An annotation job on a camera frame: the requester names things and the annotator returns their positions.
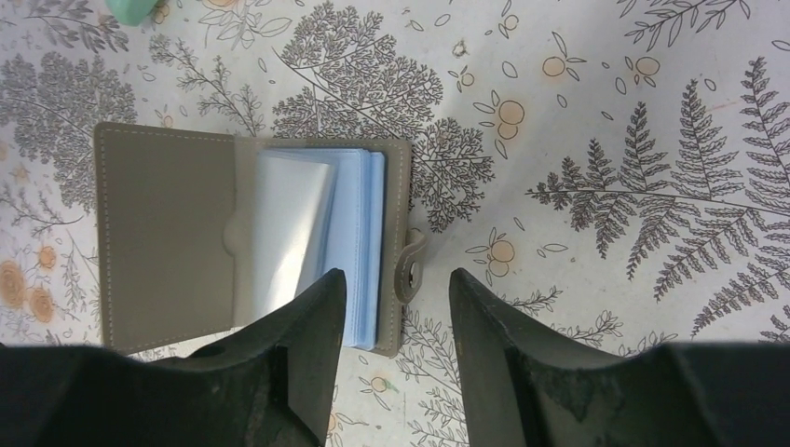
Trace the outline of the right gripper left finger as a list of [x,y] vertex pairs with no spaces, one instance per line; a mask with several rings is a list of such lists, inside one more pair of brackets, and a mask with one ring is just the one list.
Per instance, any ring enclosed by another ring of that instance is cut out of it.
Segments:
[[141,362],[95,346],[1,351],[5,446],[321,446],[347,282],[333,269],[290,303],[191,355]]

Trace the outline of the taupe leather card holder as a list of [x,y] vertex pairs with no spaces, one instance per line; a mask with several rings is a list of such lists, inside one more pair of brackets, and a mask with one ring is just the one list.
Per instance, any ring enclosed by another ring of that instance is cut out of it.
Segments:
[[405,140],[94,129],[102,339],[124,354],[252,324],[330,269],[345,346],[392,358],[421,283]]

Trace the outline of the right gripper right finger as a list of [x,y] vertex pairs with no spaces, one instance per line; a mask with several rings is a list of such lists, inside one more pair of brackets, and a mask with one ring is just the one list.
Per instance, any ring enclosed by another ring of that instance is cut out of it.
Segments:
[[473,446],[785,446],[789,348],[667,343],[620,358],[496,297],[465,269],[449,302]]

